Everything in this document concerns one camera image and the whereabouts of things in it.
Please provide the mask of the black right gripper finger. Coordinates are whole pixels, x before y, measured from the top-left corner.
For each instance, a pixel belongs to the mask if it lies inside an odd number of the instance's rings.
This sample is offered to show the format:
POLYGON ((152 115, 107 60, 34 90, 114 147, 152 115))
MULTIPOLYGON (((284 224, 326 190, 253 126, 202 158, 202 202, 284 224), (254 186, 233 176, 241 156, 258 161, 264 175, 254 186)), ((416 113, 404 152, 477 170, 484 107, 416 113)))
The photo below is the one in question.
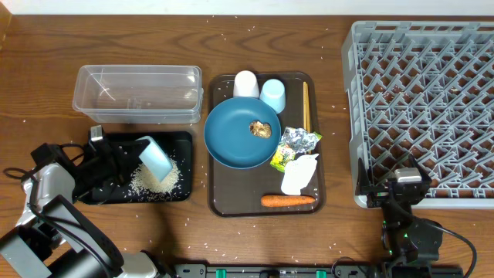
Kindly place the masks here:
POLYGON ((355 195, 368 196, 371 193, 371 181, 368 176, 368 170, 362 158, 358 159, 357 165, 358 174, 355 195))
POLYGON ((430 185, 431 184, 431 178, 429 177, 428 173, 423 169, 423 167, 416 161, 414 156, 412 154, 408 155, 408 162, 410 164, 409 168, 417 168, 420 171, 422 181, 420 181, 422 184, 425 185, 430 185))

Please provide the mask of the light blue bowl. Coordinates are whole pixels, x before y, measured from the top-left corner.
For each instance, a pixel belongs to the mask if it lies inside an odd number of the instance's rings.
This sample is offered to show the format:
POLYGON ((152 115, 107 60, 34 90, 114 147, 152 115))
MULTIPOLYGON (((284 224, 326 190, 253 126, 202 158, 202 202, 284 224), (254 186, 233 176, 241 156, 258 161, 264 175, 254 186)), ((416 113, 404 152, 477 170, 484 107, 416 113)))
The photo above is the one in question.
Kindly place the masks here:
POLYGON ((159 182, 162 182, 173 169, 171 160, 151 136, 141 137, 139 138, 139 141, 148 143, 145 149, 140 153, 139 159, 151 174, 159 182))

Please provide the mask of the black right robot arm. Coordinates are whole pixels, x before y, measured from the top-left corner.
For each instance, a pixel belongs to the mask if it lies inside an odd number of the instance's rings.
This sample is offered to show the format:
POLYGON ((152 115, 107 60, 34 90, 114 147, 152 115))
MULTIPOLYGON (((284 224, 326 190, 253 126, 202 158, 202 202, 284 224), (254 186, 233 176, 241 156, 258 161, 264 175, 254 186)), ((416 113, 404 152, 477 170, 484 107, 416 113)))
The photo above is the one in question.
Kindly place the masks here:
POLYGON ((437 223, 414 217, 411 209, 425 198, 431 178, 413 156, 408 160, 408 168, 395 170, 381 185, 371 184, 364 162, 358 161, 356 194, 367 197, 368 208, 381 209, 381 241, 390 253, 371 277, 431 277, 430 264, 439 259, 442 232, 437 223))

